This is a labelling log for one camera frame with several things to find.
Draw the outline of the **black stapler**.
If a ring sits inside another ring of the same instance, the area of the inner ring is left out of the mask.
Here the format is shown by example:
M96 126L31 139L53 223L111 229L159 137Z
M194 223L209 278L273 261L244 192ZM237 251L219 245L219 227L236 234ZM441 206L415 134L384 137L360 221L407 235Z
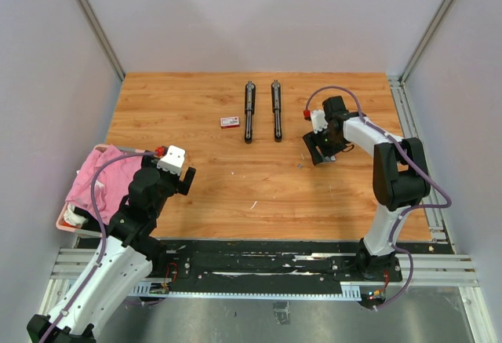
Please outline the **black stapler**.
M253 116L256 103L256 85L252 81L245 88L245 132L244 141L250 144L253 140Z
M272 111L274 114L274 137L276 142L282 140L282 95L281 84L274 80L271 84Z

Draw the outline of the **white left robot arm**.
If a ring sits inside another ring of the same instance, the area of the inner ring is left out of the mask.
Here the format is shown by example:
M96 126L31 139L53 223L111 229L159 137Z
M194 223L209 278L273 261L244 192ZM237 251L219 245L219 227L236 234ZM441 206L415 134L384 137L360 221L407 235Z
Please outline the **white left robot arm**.
M174 145L141 152L127 194L81 275L47 315L27 324L33 342L94 342L106 322L147 275L157 277L168 267L165 246L151 232L166 200L187 195L195 168L182 170L185 151Z

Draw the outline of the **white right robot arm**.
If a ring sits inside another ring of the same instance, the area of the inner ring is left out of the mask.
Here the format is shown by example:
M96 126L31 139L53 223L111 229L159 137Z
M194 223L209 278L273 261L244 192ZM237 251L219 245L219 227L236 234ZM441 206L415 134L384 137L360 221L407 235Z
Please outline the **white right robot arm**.
M352 144L373 159L372 185L377 200L370 230L360 241L355 270L375 279L393 266L395 242L411 209L428 196L431 186L421 141L404 139L375 125L365 114L347 110L341 96L323 101L321 110L304 109L312 131L303 136L315 166L335 160Z

